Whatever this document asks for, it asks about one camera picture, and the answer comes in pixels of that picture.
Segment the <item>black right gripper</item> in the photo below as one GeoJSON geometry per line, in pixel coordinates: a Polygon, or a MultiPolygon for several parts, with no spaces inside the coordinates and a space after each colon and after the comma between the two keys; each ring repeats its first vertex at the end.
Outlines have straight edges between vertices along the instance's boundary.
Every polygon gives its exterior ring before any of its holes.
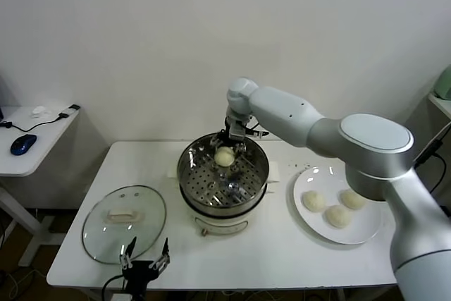
{"type": "Polygon", "coordinates": [[[209,146],[217,150],[222,142],[228,147],[234,146],[234,153],[236,156],[246,154],[247,145],[243,140],[246,137],[247,119],[237,120],[226,117],[224,120],[225,127],[218,132],[218,137],[212,137],[209,141],[209,146]]]}

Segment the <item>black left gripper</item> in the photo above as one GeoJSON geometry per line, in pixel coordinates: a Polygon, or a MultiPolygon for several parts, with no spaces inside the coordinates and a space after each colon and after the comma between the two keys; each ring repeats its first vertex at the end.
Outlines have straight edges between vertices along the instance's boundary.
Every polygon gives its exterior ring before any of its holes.
{"type": "Polygon", "coordinates": [[[131,256],[137,242],[135,236],[132,241],[121,249],[119,255],[125,278],[125,292],[132,296],[132,300],[145,300],[147,285],[157,279],[157,269],[165,269],[170,264],[168,238],[165,239],[161,255],[153,261],[133,261],[131,256]]]}

